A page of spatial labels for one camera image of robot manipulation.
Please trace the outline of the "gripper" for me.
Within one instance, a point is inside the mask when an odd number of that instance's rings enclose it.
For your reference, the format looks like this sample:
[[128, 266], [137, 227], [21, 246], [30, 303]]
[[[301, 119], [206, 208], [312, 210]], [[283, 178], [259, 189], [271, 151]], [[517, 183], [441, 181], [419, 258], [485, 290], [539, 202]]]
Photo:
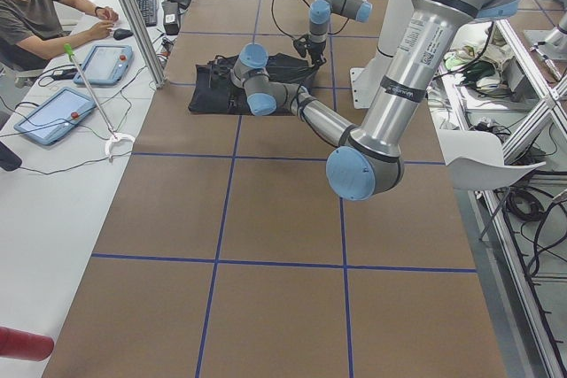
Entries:
[[295, 38], [292, 44], [302, 58], [310, 57], [312, 66], [322, 66], [326, 63], [324, 57], [325, 39], [317, 41], [315, 36], [305, 34]]
[[209, 88], [210, 89], [225, 89], [229, 88], [231, 82], [231, 71], [233, 64], [226, 61], [209, 62]]

